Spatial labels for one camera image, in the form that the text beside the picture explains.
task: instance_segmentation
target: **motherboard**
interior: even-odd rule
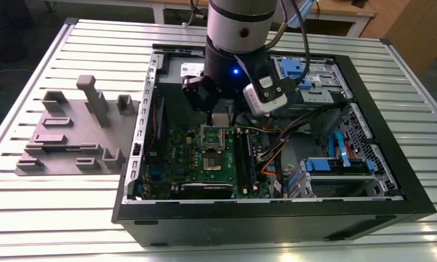
[[[148,165],[147,199],[269,198],[268,177],[259,175],[256,156],[263,134],[249,129],[171,129],[165,161]]]

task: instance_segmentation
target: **orange wire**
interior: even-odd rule
[[[267,175],[267,176],[277,176],[276,174],[269,173],[269,172],[264,172],[264,173],[261,173],[261,175]]]
[[[269,117],[265,117],[265,120],[264,120],[264,123],[263,123],[263,129],[265,130],[265,131],[275,131],[272,128],[269,128],[265,124],[268,123],[268,121],[269,121]]]
[[[272,156],[271,160],[268,161],[268,163],[265,164],[265,166],[261,169],[261,174],[264,175],[265,173],[265,168],[268,168],[271,162],[275,160],[275,158],[277,157],[277,155],[280,154],[281,150],[284,149],[284,146],[277,150],[277,152],[275,153],[275,155]]]

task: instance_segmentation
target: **metal extrusion table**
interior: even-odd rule
[[[63,26],[0,126],[0,259],[437,261],[437,214],[355,241],[143,248],[111,222],[119,175],[15,175],[48,90],[83,99],[76,78],[91,74],[107,99],[129,94],[140,100],[152,44],[203,46],[205,34],[201,27],[111,21],[79,20]],[[311,35],[309,42],[312,52],[351,56],[437,208],[437,104],[424,86],[395,49],[379,40]],[[299,34],[284,35],[275,47],[303,48]]]

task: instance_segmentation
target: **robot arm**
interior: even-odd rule
[[[285,1],[289,7],[293,0]],[[309,11],[313,1],[297,2]],[[287,104],[285,94],[297,83],[280,79],[264,45],[276,7],[277,0],[209,0],[204,74],[184,79],[184,94],[196,110],[212,114],[219,99],[232,99],[239,112],[249,108],[260,116]],[[205,99],[199,87],[208,92]]]

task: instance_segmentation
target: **blue clip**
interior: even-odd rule
[[[299,84],[299,88],[300,89],[312,89],[313,87],[313,84],[308,81],[308,77],[305,77],[303,80],[301,80],[301,83]]]
[[[288,77],[289,75],[299,77],[303,73],[300,61],[295,59],[284,59],[283,71],[284,71],[284,77]]]
[[[329,157],[335,157],[335,148],[333,148],[333,139],[337,138],[339,140],[339,150],[340,150],[340,156],[343,159],[344,166],[351,166],[349,160],[348,160],[348,151],[345,148],[345,144],[343,143],[343,135],[339,131],[332,131],[329,136]]]
[[[373,163],[373,161],[372,161],[371,159],[368,159],[368,160],[365,161],[365,165],[367,165],[367,167],[368,167],[369,173],[373,173],[375,170],[376,170],[376,165],[375,165],[375,163]]]
[[[311,160],[305,161],[305,167],[307,167],[307,172],[311,172],[313,170],[313,164],[312,164]]]
[[[329,161],[327,159],[312,159],[315,171],[331,171]]]

